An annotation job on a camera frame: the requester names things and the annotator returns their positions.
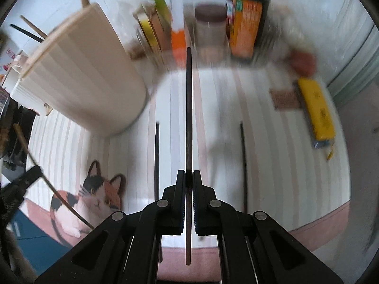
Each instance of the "black chopstick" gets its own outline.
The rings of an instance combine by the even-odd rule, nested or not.
[[[13,24],[13,23],[11,24],[11,27],[14,28],[14,29],[16,29],[16,30],[18,30],[18,31],[20,31],[20,32],[22,32],[22,33],[24,33],[25,35],[27,35],[27,36],[29,36],[30,38],[32,38],[32,39],[38,41],[39,43],[42,43],[42,42],[44,41],[42,38],[39,38],[38,36],[36,36],[36,35],[34,35],[34,34],[28,32],[28,31],[26,31],[26,30],[24,30],[24,29],[22,29],[22,28],[20,28],[19,26],[15,25],[15,24]]]

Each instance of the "white wall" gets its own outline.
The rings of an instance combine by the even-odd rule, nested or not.
[[[98,2],[108,17],[114,16],[115,0],[90,1]],[[225,0],[184,1],[218,1],[223,3]],[[362,10],[363,13],[365,13],[359,2],[355,3],[354,9],[350,5],[349,9],[352,10],[353,13],[351,11],[346,13],[346,8],[344,8],[346,6],[345,0],[272,1],[279,3],[285,1],[285,3],[291,4],[291,7],[295,9],[301,25],[316,44],[316,47],[319,48],[320,73],[327,83],[348,63],[372,27],[370,18],[364,20],[365,18],[362,18],[362,16],[357,17],[362,14]],[[10,28],[9,25],[11,23],[29,29],[19,18],[22,14],[43,31],[49,32],[67,18],[67,16],[79,9],[80,0],[18,0],[1,26],[1,29],[15,41],[20,49],[23,49],[27,54],[31,54],[38,43]],[[341,37],[342,31],[346,34],[343,38]],[[341,56],[341,50],[338,52],[337,50],[340,49],[340,46],[347,43],[347,39],[352,38],[354,41],[348,43],[346,48],[343,48],[344,55]]]
[[[345,284],[355,283],[379,247],[373,231],[379,198],[379,87],[372,82],[338,110],[349,154],[351,176],[350,212],[340,240],[333,270]],[[371,234],[376,239],[369,249]]]

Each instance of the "black rod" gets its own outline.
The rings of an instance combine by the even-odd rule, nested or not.
[[[159,201],[159,123],[155,125],[154,201]],[[162,244],[159,245],[159,262],[163,262]]]
[[[28,32],[27,30],[22,29],[21,27],[15,25],[13,23],[11,24],[11,27],[14,28],[14,29],[16,29],[16,30],[18,30],[18,31],[20,31],[20,32],[22,32],[22,33],[24,33],[26,36],[29,36],[30,38],[38,41],[39,43],[42,43],[44,41],[42,38],[39,38],[38,36],[36,36],[36,35]]]
[[[187,48],[186,78],[186,265],[191,264],[192,236],[192,51]]]
[[[248,213],[248,170],[246,164],[246,144],[245,132],[243,130],[243,123],[239,124],[241,130],[241,143],[242,143],[242,164],[243,164],[243,212]]]

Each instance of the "cat illustration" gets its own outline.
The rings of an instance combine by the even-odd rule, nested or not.
[[[111,180],[102,177],[100,164],[94,160],[83,185],[80,186],[78,195],[67,191],[58,191],[58,193],[85,220],[97,227],[113,212],[120,210],[120,192],[125,182],[126,178],[123,174],[117,174]],[[63,240],[58,232],[57,224],[60,224],[67,235],[76,238],[80,238],[82,233],[90,232],[90,228],[63,205],[56,195],[53,195],[51,200],[50,217],[53,228],[61,241]]]

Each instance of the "brown coaster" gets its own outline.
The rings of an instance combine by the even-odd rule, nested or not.
[[[300,109],[301,104],[298,95],[294,90],[273,90],[270,94],[276,110]]]

